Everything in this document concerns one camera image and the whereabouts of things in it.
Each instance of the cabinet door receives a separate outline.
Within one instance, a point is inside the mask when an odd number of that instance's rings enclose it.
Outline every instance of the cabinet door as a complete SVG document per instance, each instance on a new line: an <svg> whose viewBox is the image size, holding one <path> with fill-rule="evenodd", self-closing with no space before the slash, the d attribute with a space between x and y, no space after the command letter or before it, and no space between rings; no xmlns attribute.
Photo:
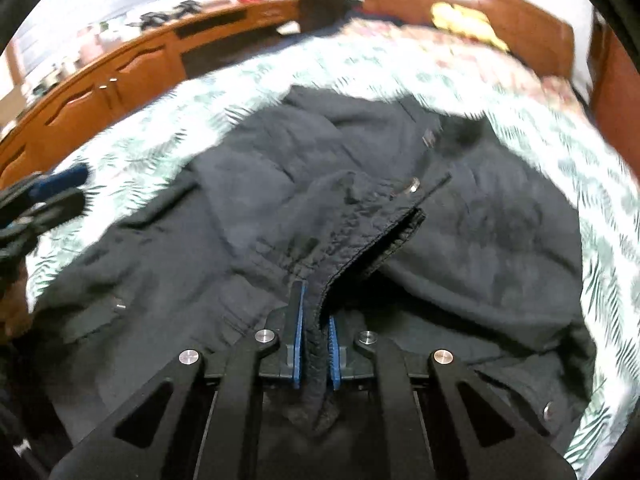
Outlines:
<svg viewBox="0 0 640 480"><path fill-rule="evenodd" d="M110 85L126 115L151 102L185 79L172 34L127 50L110 63Z"/></svg>
<svg viewBox="0 0 640 480"><path fill-rule="evenodd" d="M26 128L33 129L34 155L50 169L117 120L117 102L105 83L108 72L86 74L63 89Z"/></svg>

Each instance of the bed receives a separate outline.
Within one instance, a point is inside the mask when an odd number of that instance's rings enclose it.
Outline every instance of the bed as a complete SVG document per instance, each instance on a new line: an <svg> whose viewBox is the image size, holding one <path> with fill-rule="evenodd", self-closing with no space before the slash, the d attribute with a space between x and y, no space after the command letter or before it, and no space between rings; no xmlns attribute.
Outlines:
<svg viewBox="0 0 640 480"><path fill-rule="evenodd" d="M484 12L528 67L424 27L437 1ZM277 103L292 84L372 100L410 93L447 114L485 114L498 138L548 176L580 215L581 301L598 353L591 403L566 459L587 478L622 434L640 394L640 192L566 81L573 31L522 0L364 0L362 7L369 16L347 20L332 36L183 82L73 146L57 170L77 162L92 168L86 215L44 235L28 257L29 303L110 224L144 206L191 157Z"/></svg>

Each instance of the green leaf pattern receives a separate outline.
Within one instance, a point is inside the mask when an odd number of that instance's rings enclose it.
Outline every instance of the green leaf pattern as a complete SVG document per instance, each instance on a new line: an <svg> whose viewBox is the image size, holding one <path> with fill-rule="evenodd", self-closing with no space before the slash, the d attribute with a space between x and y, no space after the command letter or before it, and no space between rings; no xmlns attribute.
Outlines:
<svg viewBox="0 0 640 480"><path fill-rule="evenodd" d="M413 94L425 107L478 118L545 174L578 209L581 303L598 349L591 403L566 454L579 478L615 443L640 394L640 198L620 156L584 118L435 66L411 41L314 38L178 85L95 136L59 169L85 160L86 216L41 237L28 258L31 305L105 229L144 206L193 156L247 115L276 104L292 84L370 100Z"/></svg>

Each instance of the metal screw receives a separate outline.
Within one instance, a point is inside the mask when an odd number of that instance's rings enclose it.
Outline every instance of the metal screw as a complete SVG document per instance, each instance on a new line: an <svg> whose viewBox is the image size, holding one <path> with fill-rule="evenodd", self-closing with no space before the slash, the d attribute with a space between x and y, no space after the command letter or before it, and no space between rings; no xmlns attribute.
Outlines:
<svg viewBox="0 0 640 480"><path fill-rule="evenodd" d="M180 357L178 357L183 365L192 365L199 358L200 355L195 350L185 350L181 352Z"/></svg>
<svg viewBox="0 0 640 480"><path fill-rule="evenodd" d="M276 335L273 333L273 330L269 330L268 328L258 330L258 332L255 333L255 340L262 344L270 343L275 337Z"/></svg>
<svg viewBox="0 0 640 480"><path fill-rule="evenodd" d="M441 365L448 365L453 361L453 354L449 352L449 350L436 350L436 353L433 354L433 358Z"/></svg>
<svg viewBox="0 0 640 480"><path fill-rule="evenodd" d="M378 334L365 330L364 332L360 332L358 339L363 345L373 345L373 343L378 340Z"/></svg>

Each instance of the metal snap button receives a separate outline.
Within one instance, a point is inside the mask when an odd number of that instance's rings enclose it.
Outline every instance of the metal snap button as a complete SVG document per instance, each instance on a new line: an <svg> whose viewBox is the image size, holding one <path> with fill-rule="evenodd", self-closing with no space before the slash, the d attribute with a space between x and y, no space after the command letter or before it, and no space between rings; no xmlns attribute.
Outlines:
<svg viewBox="0 0 640 480"><path fill-rule="evenodd" d="M416 191L418 191L419 187L420 187L420 181L417 178L413 177L411 179L411 185L404 190L404 193L405 194L415 193Z"/></svg>
<svg viewBox="0 0 640 480"><path fill-rule="evenodd" d="M555 404L553 403L553 401L548 402L547 405L545 406L544 411L542 412L542 416L543 418L549 422L555 415Z"/></svg>

